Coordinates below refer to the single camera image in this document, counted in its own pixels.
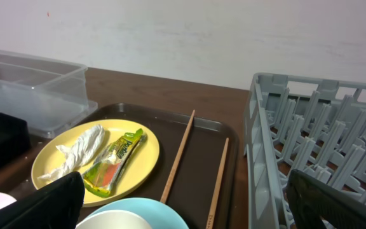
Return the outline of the yellow plate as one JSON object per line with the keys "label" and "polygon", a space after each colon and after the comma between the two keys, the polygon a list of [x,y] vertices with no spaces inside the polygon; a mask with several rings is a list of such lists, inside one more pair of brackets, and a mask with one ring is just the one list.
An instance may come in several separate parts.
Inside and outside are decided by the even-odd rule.
{"label": "yellow plate", "polygon": [[83,206],[95,207],[121,199],[137,189],[148,178],[160,154],[159,142],[154,133],[149,128],[134,121],[121,119],[98,120],[81,124],[65,131],[51,140],[39,152],[33,162],[30,173],[33,185],[37,190],[50,183],[49,181],[40,180],[38,177],[51,172],[65,162],[64,154],[56,146],[72,146],[83,132],[98,124],[103,126],[105,130],[105,137],[100,147],[101,149],[116,141],[124,133],[135,132],[140,128],[145,132],[147,139],[128,160],[126,169],[119,182],[116,183],[111,195],[107,198],[102,198],[89,191],[85,191]]}

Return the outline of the green snack wrapper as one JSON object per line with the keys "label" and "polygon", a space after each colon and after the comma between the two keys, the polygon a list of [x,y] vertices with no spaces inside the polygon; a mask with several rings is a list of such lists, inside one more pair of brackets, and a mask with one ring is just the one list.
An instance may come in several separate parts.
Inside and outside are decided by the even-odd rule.
{"label": "green snack wrapper", "polygon": [[127,132],[110,143],[82,174],[85,188],[98,197],[109,197],[123,175],[129,158],[145,140],[146,134],[140,128],[136,132]]}

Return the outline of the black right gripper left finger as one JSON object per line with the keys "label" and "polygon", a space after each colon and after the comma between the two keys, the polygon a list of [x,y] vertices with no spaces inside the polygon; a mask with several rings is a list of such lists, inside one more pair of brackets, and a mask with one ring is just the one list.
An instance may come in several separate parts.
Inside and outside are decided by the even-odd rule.
{"label": "black right gripper left finger", "polygon": [[84,196],[81,174],[71,172],[0,209],[0,228],[75,228]]}

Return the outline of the wooden chopstick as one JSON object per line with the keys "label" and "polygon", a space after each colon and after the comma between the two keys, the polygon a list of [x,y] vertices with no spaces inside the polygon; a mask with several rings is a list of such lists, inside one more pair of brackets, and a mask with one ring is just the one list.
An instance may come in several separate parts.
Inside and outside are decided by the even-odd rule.
{"label": "wooden chopstick", "polygon": [[169,173],[169,176],[168,176],[168,179],[167,179],[165,188],[164,188],[163,193],[161,195],[160,202],[163,203],[163,204],[166,204],[167,199],[168,199],[168,196],[169,196],[169,193],[170,193],[170,190],[172,188],[173,181],[174,181],[174,178],[175,178],[177,169],[179,167],[180,159],[182,157],[182,154],[183,154],[183,151],[184,151],[186,142],[187,142],[187,138],[188,138],[189,133],[191,131],[191,127],[192,127],[192,124],[193,124],[195,112],[196,111],[193,110],[193,112],[191,113],[191,117],[190,117],[190,119],[188,121],[188,124],[187,124],[187,127],[185,129],[184,135],[183,135],[182,140],[180,142],[180,146],[178,148],[178,151],[177,151],[175,160],[173,162],[171,171]]}
{"label": "wooden chopstick", "polygon": [[208,217],[207,217],[207,224],[205,227],[206,229],[212,229],[213,225],[214,225],[215,212],[217,209],[217,204],[218,204],[218,199],[219,199],[219,193],[220,193],[220,187],[221,187],[222,177],[223,177],[223,173],[224,173],[224,166],[225,166],[225,162],[226,162],[228,145],[229,145],[229,138],[227,138],[224,143],[224,149],[223,149],[222,156],[220,159],[217,179],[216,179],[215,187],[214,187],[214,191],[213,191],[212,202],[211,202]]}

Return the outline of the light blue bowl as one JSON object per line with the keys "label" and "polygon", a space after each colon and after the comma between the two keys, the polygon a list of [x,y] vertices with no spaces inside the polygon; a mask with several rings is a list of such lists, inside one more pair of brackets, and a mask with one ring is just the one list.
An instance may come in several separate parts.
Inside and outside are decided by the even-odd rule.
{"label": "light blue bowl", "polygon": [[152,228],[189,229],[183,218],[171,207],[150,198],[133,197],[117,200],[98,208],[86,218],[111,210],[135,213],[144,218]]}

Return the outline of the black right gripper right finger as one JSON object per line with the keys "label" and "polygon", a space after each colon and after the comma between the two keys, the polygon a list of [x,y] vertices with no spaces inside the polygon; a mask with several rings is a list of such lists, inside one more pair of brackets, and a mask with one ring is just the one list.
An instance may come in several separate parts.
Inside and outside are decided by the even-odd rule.
{"label": "black right gripper right finger", "polygon": [[323,229],[323,220],[335,228],[366,229],[366,205],[300,170],[290,172],[286,194],[297,229]]}

